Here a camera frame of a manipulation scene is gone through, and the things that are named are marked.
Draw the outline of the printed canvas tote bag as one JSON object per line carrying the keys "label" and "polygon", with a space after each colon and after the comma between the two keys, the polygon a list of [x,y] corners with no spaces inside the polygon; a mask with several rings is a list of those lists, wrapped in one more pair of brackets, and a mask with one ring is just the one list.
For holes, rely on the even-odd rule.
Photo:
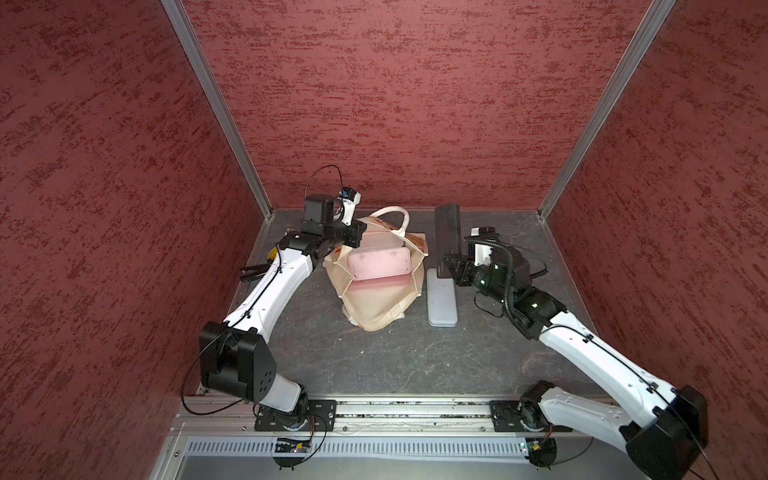
{"label": "printed canvas tote bag", "polygon": [[[368,227],[360,247],[338,247],[325,257],[323,265],[337,296],[342,300],[342,312],[348,321],[373,332],[403,318],[414,300],[421,296],[428,245],[425,234],[408,231],[410,216],[402,207],[381,208],[361,221]],[[355,281],[350,274],[347,266],[350,253],[398,247],[406,247],[410,251],[410,273],[367,281]]]}

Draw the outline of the black pencil case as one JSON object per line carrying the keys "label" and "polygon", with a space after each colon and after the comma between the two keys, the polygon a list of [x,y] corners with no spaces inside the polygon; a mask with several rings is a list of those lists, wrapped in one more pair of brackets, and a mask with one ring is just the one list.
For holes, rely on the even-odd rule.
{"label": "black pencil case", "polygon": [[460,207],[455,203],[445,204],[437,207],[434,214],[437,277],[452,279],[455,265],[461,257]]}

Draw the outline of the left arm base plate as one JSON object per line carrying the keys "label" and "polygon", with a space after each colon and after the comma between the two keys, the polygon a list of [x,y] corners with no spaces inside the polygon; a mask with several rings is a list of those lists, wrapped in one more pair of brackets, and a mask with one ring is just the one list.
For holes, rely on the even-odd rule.
{"label": "left arm base plate", "polygon": [[326,433],[334,429],[338,402],[336,400],[303,399],[290,413],[259,406],[254,430],[273,433]]}

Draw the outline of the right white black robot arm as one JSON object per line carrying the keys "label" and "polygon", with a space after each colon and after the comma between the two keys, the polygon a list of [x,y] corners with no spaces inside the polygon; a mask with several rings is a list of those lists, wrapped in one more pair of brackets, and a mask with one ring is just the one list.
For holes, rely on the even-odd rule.
{"label": "right white black robot arm", "polygon": [[499,303],[502,317],[526,339],[569,360],[613,401],[590,400],[539,381],[518,401],[521,427],[542,433],[569,428],[614,446],[650,479],[684,478],[709,442],[704,395],[658,378],[603,341],[561,301],[533,285],[528,261],[513,246],[490,239],[475,245],[489,248],[487,262],[445,255],[455,284]]}

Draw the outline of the white pencil case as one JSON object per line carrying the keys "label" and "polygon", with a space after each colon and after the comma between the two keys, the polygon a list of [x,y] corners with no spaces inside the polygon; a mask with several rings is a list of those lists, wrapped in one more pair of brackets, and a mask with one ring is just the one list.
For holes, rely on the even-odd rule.
{"label": "white pencil case", "polygon": [[428,323],[435,328],[453,328],[458,323],[454,282],[440,278],[437,268],[427,270]]}

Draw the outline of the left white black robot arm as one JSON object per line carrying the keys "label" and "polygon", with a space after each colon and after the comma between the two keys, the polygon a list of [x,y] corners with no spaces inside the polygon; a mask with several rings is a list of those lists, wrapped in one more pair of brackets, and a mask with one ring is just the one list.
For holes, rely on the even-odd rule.
{"label": "left white black robot arm", "polygon": [[339,246],[360,245],[367,225],[354,218],[361,194],[343,187],[335,197],[304,200],[300,229],[276,243],[276,257],[245,300],[225,320],[207,323],[199,335],[203,387],[270,410],[280,425],[297,431],[309,420],[306,389],[282,376],[268,342],[298,287]]}

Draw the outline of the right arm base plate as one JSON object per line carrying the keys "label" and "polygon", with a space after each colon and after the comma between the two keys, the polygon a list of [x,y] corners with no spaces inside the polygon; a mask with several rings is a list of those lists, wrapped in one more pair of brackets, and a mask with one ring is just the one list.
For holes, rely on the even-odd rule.
{"label": "right arm base plate", "polygon": [[489,408],[496,433],[544,435],[572,432],[569,427],[552,424],[535,408],[521,406],[519,400],[491,401]]}

